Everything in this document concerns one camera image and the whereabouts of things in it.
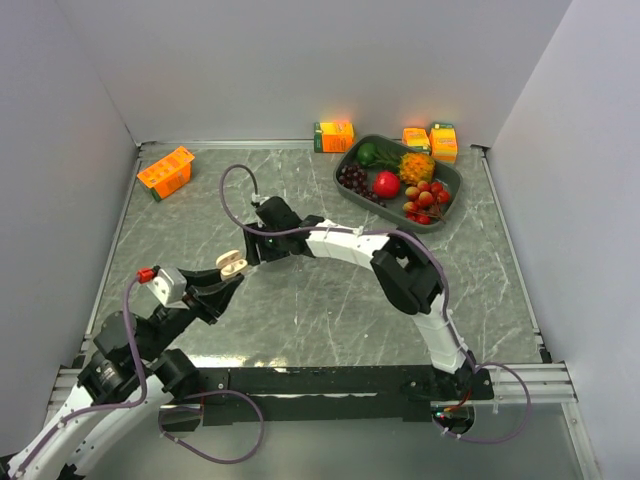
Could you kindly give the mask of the beige earbud charging case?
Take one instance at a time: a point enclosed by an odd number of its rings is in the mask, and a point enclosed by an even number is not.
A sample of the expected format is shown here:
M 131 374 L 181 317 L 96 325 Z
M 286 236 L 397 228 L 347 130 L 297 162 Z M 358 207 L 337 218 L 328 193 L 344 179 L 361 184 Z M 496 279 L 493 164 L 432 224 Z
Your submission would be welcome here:
M 237 249 L 230 250 L 216 259 L 216 268 L 219 270 L 222 280 L 228 280 L 242 274 L 249 267 L 244 254 Z

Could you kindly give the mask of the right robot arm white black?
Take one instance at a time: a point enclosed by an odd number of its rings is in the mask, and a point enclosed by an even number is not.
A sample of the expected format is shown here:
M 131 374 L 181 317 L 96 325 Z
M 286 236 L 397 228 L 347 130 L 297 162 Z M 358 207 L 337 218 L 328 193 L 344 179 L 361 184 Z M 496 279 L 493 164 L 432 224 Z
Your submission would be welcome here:
M 412 317 L 426 342 L 439 371 L 438 390 L 454 399 L 471 387 L 475 360 L 447 312 L 447 280 L 415 235 L 347 227 L 316 215 L 300 218 L 280 197 L 258 204 L 256 214 L 257 222 L 242 226 L 250 264 L 300 255 L 372 271 L 385 298 Z

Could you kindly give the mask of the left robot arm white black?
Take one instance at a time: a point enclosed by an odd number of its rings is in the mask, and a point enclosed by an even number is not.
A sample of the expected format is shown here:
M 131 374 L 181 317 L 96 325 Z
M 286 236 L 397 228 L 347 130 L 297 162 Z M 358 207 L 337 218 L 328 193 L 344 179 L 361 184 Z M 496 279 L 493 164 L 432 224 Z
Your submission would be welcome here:
M 244 259 L 211 270 L 144 268 L 131 280 L 159 304 L 148 317 L 128 305 L 95 337 L 97 347 L 76 385 L 43 430 L 3 460 L 4 479 L 82 479 L 99 456 L 162 405 L 230 394 L 225 383 L 205 387 L 199 370 L 171 343 L 196 319 L 215 323 L 248 267 Z

